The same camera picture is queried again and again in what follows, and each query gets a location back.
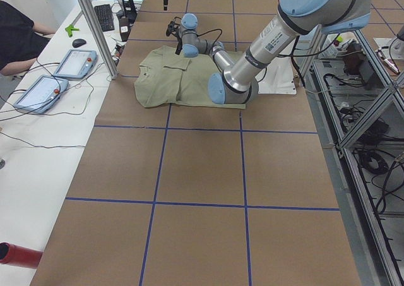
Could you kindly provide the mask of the green plastic clamp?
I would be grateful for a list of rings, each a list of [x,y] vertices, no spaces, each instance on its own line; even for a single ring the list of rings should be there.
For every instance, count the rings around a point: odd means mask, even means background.
[[[65,31],[66,31],[68,37],[72,37],[72,36],[73,36],[73,32],[77,32],[77,31],[79,31],[79,30],[80,30],[80,29],[79,29],[79,28],[76,28],[73,24],[70,24],[70,25],[68,25],[68,26],[65,28]]]

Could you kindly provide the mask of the aluminium frame post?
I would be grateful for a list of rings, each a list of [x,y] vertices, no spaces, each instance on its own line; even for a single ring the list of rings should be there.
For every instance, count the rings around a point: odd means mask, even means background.
[[[95,10],[92,5],[92,0],[78,0],[81,11],[85,17],[85,20],[89,26],[89,29],[93,35],[93,38],[98,47],[98,52],[100,53],[107,70],[112,79],[117,77],[117,66],[112,58],[109,47],[107,45],[106,39],[104,37],[104,33],[101,29],[101,26],[98,22],[97,16],[95,14]]]

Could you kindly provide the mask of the black keyboard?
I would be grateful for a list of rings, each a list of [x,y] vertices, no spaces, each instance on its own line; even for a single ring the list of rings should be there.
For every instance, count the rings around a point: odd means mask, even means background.
[[[102,31],[108,32],[114,30],[114,16],[111,6],[109,4],[102,4],[93,8]]]

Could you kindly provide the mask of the blue teach pendant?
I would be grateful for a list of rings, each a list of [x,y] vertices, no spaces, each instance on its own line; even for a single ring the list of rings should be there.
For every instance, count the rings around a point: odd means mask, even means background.
[[[43,114],[49,110],[69,86],[69,81],[55,76],[42,75],[13,104],[26,113]]]
[[[68,80],[81,80],[93,68],[97,57],[95,51],[70,49],[53,75]]]

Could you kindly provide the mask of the black power box with label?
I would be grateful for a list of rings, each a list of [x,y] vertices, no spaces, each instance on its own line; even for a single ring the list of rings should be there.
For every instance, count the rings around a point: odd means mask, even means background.
[[[123,42],[126,42],[129,38],[130,34],[130,25],[129,25],[129,20],[126,17],[122,17],[119,19],[119,33],[121,40]]]

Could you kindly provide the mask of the olive green long-sleeve shirt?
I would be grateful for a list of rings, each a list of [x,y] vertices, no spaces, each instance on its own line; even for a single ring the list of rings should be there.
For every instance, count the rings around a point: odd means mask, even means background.
[[[216,104],[208,94],[208,80],[217,67],[211,58],[200,54],[188,58],[175,49],[161,46],[140,62],[140,75],[134,82],[137,101],[145,108],[163,104],[191,107],[245,109],[244,104]]]

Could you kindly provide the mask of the red cylinder bottle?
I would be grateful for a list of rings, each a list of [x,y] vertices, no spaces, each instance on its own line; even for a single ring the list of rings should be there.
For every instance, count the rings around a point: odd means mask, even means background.
[[[1,243],[1,264],[36,269],[40,263],[42,251],[17,246],[8,242]]]

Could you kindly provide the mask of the white mast base plate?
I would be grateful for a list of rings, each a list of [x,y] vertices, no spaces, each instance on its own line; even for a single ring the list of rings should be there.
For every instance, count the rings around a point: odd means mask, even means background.
[[[259,85],[259,94],[295,95],[297,93],[294,71],[288,57],[276,57],[268,67],[256,76],[256,79]]]

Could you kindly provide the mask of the brown paper table cover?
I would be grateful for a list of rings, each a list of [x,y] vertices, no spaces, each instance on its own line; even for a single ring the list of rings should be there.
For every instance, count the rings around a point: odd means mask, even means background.
[[[359,285],[305,90],[244,110],[142,107],[175,16],[244,50],[277,0],[145,0],[33,285]]]

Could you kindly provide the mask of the near blue teach pendant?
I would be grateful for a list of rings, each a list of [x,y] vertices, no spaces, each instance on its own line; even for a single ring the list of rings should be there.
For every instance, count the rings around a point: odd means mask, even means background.
[[[26,113],[43,114],[49,110],[69,86],[69,81],[55,76],[42,75],[13,104]]]

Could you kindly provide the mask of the far blue teach pendant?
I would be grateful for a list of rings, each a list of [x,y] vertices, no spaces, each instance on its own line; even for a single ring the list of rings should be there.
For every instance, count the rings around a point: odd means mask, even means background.
[[[93,68],[97,57],[95,51],[70,49],[53,75],[68,80],[81,80]]]

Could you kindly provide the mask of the black computer mouse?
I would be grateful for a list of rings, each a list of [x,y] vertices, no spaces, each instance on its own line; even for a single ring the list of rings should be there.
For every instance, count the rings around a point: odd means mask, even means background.
[[[81,46],[83,46],[83,45],[85,45],[86,44],[86,40],[85,39],[74,39],[73,41],[72,41],[72,47],[73,48],[79,48],[79,47],[81,47]]]

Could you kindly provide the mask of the seated person in black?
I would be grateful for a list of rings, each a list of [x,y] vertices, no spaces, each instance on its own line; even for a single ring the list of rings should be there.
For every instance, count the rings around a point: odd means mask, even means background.
[[[1,1],[1,74],[11,76],[29,70],[55,33]]]

